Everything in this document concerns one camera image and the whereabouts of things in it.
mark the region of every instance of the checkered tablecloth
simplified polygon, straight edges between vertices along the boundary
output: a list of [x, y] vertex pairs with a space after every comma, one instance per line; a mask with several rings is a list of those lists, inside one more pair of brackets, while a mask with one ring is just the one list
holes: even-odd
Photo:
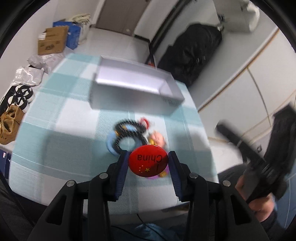
[[[193, 100], [177, 82], [185, 101], [171, 116], [93, 110], [88, 99], [100, 57], [70, 54], [43, 83], [19, 129], [12, 155], [12, 190], [48, 205], [67, 180], [91, 180], [117, 161], [107, 136], [123, 119], [146, 117], [192, 172], [218, 181], [209, 142]], [[131, 143], [128, 140], [123, 147]], [[159, 210], [179, 204], [170, 176], [150, 180], [128, 171], [122, 196], [110, 202], [111, 214]]]

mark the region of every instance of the blue ring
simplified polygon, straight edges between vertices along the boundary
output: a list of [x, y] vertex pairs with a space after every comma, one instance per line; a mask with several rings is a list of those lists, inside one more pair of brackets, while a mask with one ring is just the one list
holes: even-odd
[[[129, 131], [134, 131], [134, 127], [129, 127], [127, 126], [127, 129]], [[113, 149], [112, 145], [113, 145], [113, 142], [114, 140], [117, 138], [117, 135], [116, 133], [113, 131], [110, 133], [110, 135], [107, 137], [107, 140], [106, 140], [106, 146], [107, 146], [107, 149], [108, 151], [110, 151], [113, 155], [115, 156], [119, 156], [119, 154]], [[142, 146], [142, 142], [136, 138], [136, 137], [133, 137], [134, 141], [135, 141], [135, 145], [133, 146], [132, 150], [135, 150], [136, 148]]]

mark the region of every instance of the person's hand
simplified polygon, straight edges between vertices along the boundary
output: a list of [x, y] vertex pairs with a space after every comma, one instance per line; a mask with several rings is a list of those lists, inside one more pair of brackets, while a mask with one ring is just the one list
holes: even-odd
[[[235, 185], [236, 190], [240, 193], [244, 200], [246, 198], [242, 194], [242, 188], [244, 186], [244, 175], [242, 175]], [[255, 199], [249, 203], [249, 208], [255, 212], [255, 217], [259, 222], [266, 220], [274, 209], [274, 201], [272, 194], [270, 193], [267, 197]]]

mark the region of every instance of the shoe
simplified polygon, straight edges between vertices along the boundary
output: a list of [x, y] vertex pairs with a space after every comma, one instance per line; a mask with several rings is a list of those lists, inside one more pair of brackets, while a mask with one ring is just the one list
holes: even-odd
[[20, 125], [15, 120], [9, 120], [2, 114], [0, 126], [0, 144], [7, 145], [14, 141]]
[[0, 116], [7, 111], [9, 105], [8, 105], [8, 99], [9, 97], [13, 96], [15, 94], [15, 86], [11, 86], [10, 89], [7, 91], [6, 95], [2, 98], [0, 102]]
[[15, 120], [18, 124], [22, 122], [22, 118], [24, 117], [24, 113], [18, 106], [12, 104], [9, 106], [8, 110], [4, 113], [6, 118], [9, 120]]
[[35, 99], [34, 92], [30, 86], [18, 85], [15, 87], [15, 92], [22, 94], [28, 103], [31, 103]]
[[21, 108], [21, 110], [26, 113], [29, 109], [29, 103], [26, 100], [26, 97], [24, 97], [19, 92], [16, 92], [13, 96], [10, 96], [8, 98], [8, 106], [11, 106], [12, 104], [18, 106]]

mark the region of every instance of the black ring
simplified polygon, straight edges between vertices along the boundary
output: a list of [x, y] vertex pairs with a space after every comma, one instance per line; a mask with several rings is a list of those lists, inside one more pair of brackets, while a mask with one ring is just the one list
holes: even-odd
[[[127, 129], [124, 129], [122, 126], [125, 124], [129, 124], [137, 129], [137, 131], [129, 131]], [[143, 134], [146, 132], [146, 127], [142, 125], [139, 122], [136, 122], [134, 120], [124, 120], [116, 124], [115, 130], [119, 135], [122, 135], [124, 133], [131, 133], [133, 136]]]
[[[128, 124], [136, 128], [136, 131], [129, 131], [126, 128], [123, 128], [123, 125]], [[115, 125], [115, 131], [118, 134], [118, 137], [114, 141], [112, 147], [113, 149], [118, 153], [121, 154], [123, 151], [119, 143], [122, 139], [127, 138], [127, 137], [132, 137], [132, 138], [137, 138], [141, 141], [142, 145], [147, 145], [147, 140], [145, 137], [143, 137], [143, 133], [146, 132], [146, 127], [142, 125], [141, 123], [134, 121], [134, 120], [124, 120]]]
[[116, 151], [118, 154], [121, 154], [121, 152], [123, 151], [120, 146], [119, 146], [119, 143], [121, 140], [123, 140], [124, 138], [127, 138], [127, 137], [135, 137], [135, 138], [138, 138], [141, 142], [142, 142], [142, 145], [147, 145], [147, 141], [146, 141], [146, 138], [142, 136], [142, 134], [139, 134], [139, 135], [134, 135], [134, 134], [131, 134], [131, 132], [126, 132], [124, 134], [121, 134], [120, 136], [118, 136], [116, 138], [116, 140], [114, 141], [112, 147], [114, 149], [114, 151]]

